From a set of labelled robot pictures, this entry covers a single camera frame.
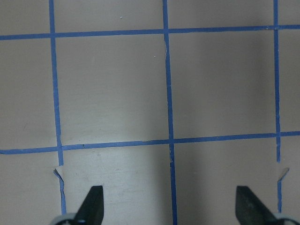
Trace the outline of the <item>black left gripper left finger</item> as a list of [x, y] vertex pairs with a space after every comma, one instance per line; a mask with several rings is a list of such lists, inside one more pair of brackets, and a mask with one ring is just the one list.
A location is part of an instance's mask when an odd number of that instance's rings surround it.
[[103, 186], [92, 186], [81, 204], [72, 225], [101, 225], [104, 218]]

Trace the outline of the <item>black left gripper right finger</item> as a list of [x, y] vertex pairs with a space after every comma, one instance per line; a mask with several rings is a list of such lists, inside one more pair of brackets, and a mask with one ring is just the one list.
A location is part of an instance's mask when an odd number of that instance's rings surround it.
[[278, 225], [278, 219], [248, 186], [237, 186], [235, 216], [240, 225]]

